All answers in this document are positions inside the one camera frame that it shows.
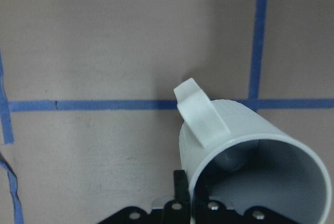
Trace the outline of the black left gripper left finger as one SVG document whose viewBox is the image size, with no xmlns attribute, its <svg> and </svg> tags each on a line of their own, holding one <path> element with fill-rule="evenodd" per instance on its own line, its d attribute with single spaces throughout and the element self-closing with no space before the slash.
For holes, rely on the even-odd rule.
<svg viewBox="0 0 334 224">
<path fill-rule="evenodd" d="M 177 223 L 190 223 L 191 200 L 188 191 L 188 180 L 184 170 L 175 170 L 174 178 L 174 203 L 173 212 L 176 214 Z"/>
</svg>

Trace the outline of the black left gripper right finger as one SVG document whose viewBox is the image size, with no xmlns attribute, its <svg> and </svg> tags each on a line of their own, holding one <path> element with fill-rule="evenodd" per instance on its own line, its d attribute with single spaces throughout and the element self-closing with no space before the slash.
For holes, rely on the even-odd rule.
<svg viewBox="0 0 334 224">
<path fill-rule="evenodd" d="M 205 182 L 197 182 L 194 189 L 195 210 L 205 209 L 209 203 L 209 192 Z"/>
</svg>

